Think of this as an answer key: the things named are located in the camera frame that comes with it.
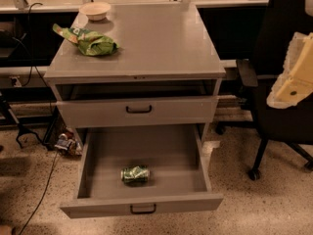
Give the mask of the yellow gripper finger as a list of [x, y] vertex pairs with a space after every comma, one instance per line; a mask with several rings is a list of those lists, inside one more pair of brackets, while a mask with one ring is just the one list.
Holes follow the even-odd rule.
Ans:
[[275, 109], [296, 106], [313, 93], [313, 33], [296, 32], [289, 44], [283, 72], [271, 88], [266, 102]]

